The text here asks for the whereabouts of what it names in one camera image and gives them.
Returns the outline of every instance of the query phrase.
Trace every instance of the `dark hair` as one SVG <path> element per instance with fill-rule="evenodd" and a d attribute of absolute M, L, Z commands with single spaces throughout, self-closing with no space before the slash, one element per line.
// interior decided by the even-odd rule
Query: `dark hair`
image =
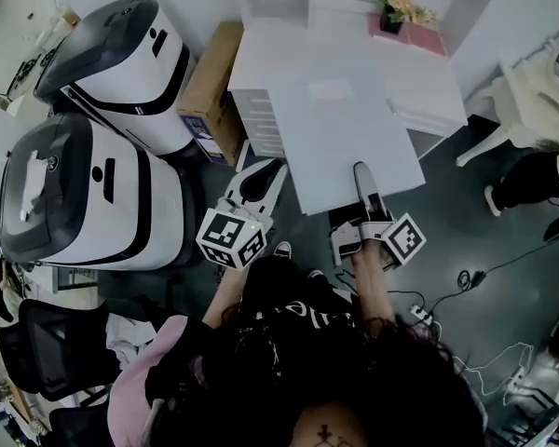
<path fill-rule="evenodd" d="M 269 324 L 214 332 L 202 373 L 187 370 L 156 414 L 151 447 L 289 445 L 302 410 L 324 400 L 349 406 L 369 445 L 484 446 L 482 413 L 451 352 L 401 319 L 377 337 L 351 323 L 317 330 L 313 346 L 282 360 L 280 382 L 260 356 Z"/>

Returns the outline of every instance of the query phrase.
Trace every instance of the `white chair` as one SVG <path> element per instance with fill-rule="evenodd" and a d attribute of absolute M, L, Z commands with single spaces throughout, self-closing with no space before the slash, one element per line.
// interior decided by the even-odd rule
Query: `white chair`
<path fill-rule="evenodd" d="M 529 61 L 522 61 L 515 68 L 502 63 L 499 66 L 503 76 L 476 92 L 467 108 L 471 110 L 483 98 L 493 98 L 501 125 L 459 156 L 456 160 L 459 167 L 505 141 L 519 148 L 538 147 L 546 141 L 559 144 L 559 97 L 550 88 L 544 88 L 546 78 L 540 77 L 539 67 Z"/>

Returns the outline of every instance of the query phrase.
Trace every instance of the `cardboard box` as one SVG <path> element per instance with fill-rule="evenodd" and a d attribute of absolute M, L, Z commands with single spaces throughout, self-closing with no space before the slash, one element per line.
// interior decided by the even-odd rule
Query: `cardboard box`
<path fill-rule="evenodd" d="M 227 83 L 239 50 L 242 23 L 222 22 L 198 62 L 178 114 L 213 162 L 234 166 L 244 127 Z"/>

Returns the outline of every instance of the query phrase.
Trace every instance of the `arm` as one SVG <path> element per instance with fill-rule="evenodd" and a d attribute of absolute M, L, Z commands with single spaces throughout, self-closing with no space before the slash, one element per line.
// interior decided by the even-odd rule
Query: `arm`
<path fill-rule="evenodd" d="M 362 320 L 365 323 L 377 318 L 394 321 L 393 307 L 381 265 L 381 243 L 377 240 L 365 241 L 362 250 L 352 255 L 352 265 L 361 301 Z M 382 323 L 369 324 L 369 333 L 377 335 L 381 326 Z"/>
<path fill-rule="evenodd" d="M 226 269 L 213 301 L 203 317 L 203 322 L 214 329 L 222 326 L 222 315 L 232 305 L 240 303 L 249 268 L 239 272 Z"/>

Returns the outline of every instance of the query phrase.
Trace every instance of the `floor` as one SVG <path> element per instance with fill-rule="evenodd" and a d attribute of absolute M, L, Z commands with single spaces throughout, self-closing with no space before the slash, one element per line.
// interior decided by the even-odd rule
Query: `floor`
<path fill-rule="evenodd" d="M 427 306 L 448 293 L 458 292 L 457 276 L 463 269 L 485 270 L 542 243 L 548 224 L 559 208 L 548 203 L 510 210 L 499 218 L 484 202 L 484 187 L 497 180 L 523 152 L 504 144 L 473 159 L 465 168 L 455 159 L 486 137 L 492 126 L 478 121 L 460 130 L 422 159 L 427 183 L 416 190 L 386 198 L 396 216 L 409 212 L 428 239 L 427 245 L 406 266 L 388 272 L 389 287 L 421 291 Z M 213 164 L 202 171 L 208 206 L 214 206 L 235 172 Z M 293 245 L 293 258 L 305 268 L 320 268 L 336 286 L 325 214 L 300 214 L 290 180 L 274 212 L 275 232 L 270 248 L 281 239 Z M 216 289 L 216 266 L 203 262 L 181 270 L 183 282 L 174 290 L 175 307 L 186 314 L 204 314 Z M 101 297 L 148 294 L 163 304 L 170 273 L 128 273 L 100 278 Z M 404 315 L 412 294 L 392 294 Z M 559 319 L 559 242 L 488 275 L 475 290 L 442 303 L 436 319 L 443 325 L 443 341 L 470 366 L 487 363 L 505 347 L 518 342 L 537 349 Z M 522 348 L 510 350 L 485 372 L 485 390 L 498 385 L 518 365 Z M 468 377 L 479 387 L 474 374 Z M 501 412 L 500 396 L 484 399 L 489 413 Z"/>

